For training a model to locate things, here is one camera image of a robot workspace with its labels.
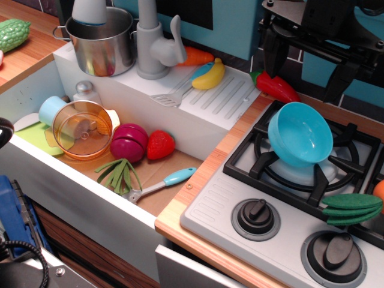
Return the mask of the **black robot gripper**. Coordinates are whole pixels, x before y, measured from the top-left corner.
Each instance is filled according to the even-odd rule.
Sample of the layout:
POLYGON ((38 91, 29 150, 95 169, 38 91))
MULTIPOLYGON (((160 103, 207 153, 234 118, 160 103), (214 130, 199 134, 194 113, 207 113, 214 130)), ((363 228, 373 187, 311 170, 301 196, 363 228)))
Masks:
POLYGON ((260 31, 264 69, 270 78, 277 76, 289 47, 294 46, 338 64, 322 101, 330 103, 341 96, 357 75, 359 64, 376 65, 383 56, 383 40, 356 19, 357 4, 357 1, 263 1, 265 13, 260 31))

